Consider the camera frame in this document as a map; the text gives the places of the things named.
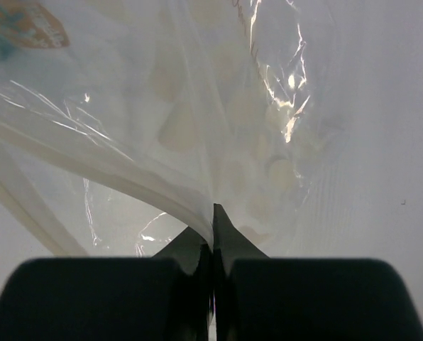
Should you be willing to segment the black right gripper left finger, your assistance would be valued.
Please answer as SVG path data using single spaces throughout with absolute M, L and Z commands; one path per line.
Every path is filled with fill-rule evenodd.
M 25 261 L 0 294 L 0 340 L 206 340 L 211 260 L 187 228 L 151 257 Z

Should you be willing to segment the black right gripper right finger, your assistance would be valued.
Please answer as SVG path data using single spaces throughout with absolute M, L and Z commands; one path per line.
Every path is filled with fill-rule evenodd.
M 379 259 L 271 258 L 214 206 L 219 340 L 423 340 L 399 273 Z

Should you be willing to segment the clear zip top bag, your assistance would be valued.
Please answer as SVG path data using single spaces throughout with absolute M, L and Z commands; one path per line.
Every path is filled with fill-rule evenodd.
M 332 1 L 0 1 L 0 203 L 56 256 L 147 256 L 214 205 L 282 256 L 343 136 Z

